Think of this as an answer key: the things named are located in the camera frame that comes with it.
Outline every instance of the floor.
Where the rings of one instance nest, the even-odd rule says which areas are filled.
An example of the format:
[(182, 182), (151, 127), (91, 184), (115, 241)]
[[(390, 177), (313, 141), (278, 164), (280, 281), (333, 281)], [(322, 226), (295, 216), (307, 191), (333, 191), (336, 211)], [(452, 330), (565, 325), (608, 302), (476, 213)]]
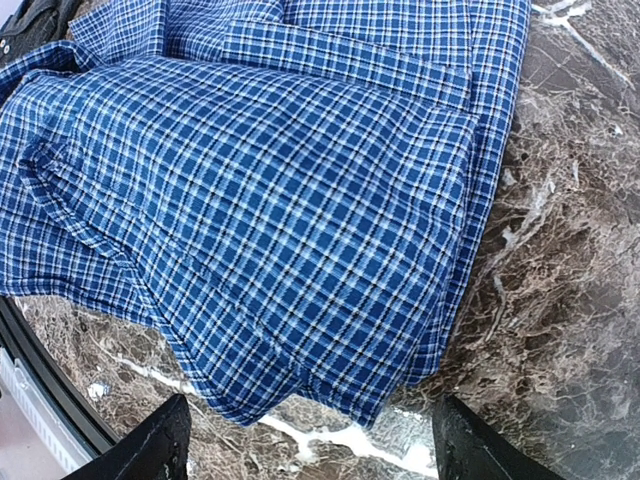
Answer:
[[(441, 372), (398, 391), (370, 432), (300, 398), (242, 429), (190, 396), (191, 478), (435, 478), (430, 405), (455, 392), (567, 480), (640, 479), (640, 3), (536, 2), (498, 197)], [(57, 298), (21, 305), (118, 432), (188, 391), (154, 332)]]

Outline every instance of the black strip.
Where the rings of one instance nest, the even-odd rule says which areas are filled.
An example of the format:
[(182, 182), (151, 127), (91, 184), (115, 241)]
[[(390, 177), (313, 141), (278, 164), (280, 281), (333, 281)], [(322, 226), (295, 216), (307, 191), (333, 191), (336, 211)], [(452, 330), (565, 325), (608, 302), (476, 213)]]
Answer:
[(118, 435), (98, 416), (56, 365), (11, 299), (0, 297), (0, 346), (20, 359), (59, 418), (95, 458), (116, 443)]

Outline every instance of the shirt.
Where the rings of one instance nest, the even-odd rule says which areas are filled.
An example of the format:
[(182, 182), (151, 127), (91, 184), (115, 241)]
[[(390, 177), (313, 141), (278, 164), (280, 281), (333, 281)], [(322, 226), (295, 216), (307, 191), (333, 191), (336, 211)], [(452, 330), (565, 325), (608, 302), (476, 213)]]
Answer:
[(0, 71), (0, 293), (158, 328), (248, 425), (437, 370), (525, 0), (112, 0)]

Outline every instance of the marble surface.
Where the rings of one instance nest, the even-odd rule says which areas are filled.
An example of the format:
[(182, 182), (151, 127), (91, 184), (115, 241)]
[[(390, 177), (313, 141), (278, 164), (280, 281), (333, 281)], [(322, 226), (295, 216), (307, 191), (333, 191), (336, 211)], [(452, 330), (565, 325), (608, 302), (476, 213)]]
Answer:
[[(441, 372), (398, 391), (370, 432), (300, 398), (242, 429), (190, 396), (191, 478), (434, 478), (429, 412), (455, 392), (567, 480), (640, 479), (640, 3), (534, 10), (500, 189)], [(156, 333), (57, 298), (20, 303), (118, 432), (188, 391)]]

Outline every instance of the plaid cloth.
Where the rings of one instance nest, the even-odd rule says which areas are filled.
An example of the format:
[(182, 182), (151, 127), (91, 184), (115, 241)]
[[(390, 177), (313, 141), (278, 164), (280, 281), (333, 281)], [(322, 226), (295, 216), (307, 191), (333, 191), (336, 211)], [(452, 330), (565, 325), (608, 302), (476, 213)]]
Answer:
[(151, 325), (221, 414), (433, 373), (526, 0), (112, 0), (0, 71), (0, 293)]

